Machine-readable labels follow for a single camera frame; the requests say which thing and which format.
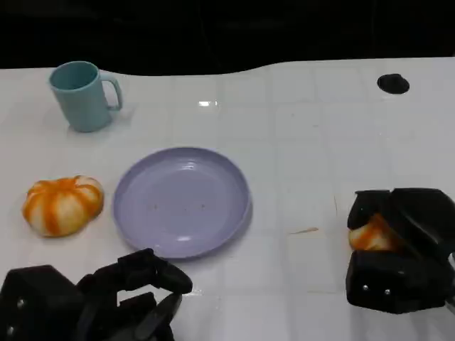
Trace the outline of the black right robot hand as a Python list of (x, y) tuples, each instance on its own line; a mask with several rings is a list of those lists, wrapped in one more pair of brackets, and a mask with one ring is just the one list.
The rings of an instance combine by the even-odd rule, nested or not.
[(447, 194), (358, 191), (347, 228), (351, 305), (392, 314), (454, 309), (454, 201)]

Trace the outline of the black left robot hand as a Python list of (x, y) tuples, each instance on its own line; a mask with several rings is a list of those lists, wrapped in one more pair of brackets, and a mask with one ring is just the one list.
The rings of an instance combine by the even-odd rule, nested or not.
[(10, 270), (1, 286), (2, 340), (173, 340), (192, 280), (153, 249), (77, 283), (51, 265)]

